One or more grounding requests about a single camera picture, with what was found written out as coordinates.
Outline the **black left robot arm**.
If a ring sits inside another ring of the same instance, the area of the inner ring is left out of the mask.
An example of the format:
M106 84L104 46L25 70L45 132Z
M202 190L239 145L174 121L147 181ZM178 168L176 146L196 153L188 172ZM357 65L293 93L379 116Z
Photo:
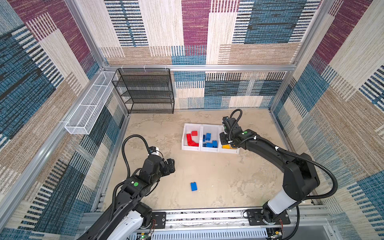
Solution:
M131 173L125 145L133 138L144 142L148 156L143 166ZM162 177L175 172L175 160L165 160L158 148L150 147L141 135L130 135L124 139L122 156L128 171L127 178L115 186L111 205L79 237L80 240L126 240L139 229L155 227L152 208L141 201L153 192Z

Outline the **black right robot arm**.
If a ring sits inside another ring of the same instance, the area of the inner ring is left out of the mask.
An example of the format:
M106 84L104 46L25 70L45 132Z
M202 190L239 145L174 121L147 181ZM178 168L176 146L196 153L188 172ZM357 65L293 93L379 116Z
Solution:
M277 167L284 175L282 189L268 200L261 210L261 217L266 225L275 224L287 209L297 207L305 200L329 198L337 192L339 183L330 170L313 161L305 153L298 155L279 147L255 131L242 130L238 124L240 119L233 115L223 117L221 144L255 153ZM326 173L332 181L332 188L325 194L311 194L321 183L316 169Z

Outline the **long red lego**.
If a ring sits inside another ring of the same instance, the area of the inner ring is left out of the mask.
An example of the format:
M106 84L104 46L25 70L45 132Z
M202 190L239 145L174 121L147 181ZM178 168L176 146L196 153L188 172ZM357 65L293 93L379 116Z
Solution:
M188 146L193 146L193 140L191 134L186 134Z

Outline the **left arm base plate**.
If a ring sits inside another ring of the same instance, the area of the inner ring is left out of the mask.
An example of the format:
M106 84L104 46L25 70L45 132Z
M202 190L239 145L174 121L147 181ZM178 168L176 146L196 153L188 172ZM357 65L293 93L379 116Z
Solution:
M166 212L151 212L143 218L142 227L149 229L165 229L167 220Z

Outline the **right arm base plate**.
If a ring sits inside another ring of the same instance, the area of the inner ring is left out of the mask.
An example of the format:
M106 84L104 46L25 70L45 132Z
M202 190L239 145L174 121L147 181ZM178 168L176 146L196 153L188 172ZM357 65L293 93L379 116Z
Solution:
M243 212L243 217L249 221L250 226L289 225L291 220L287 211L279 215L270 210L248 209Z

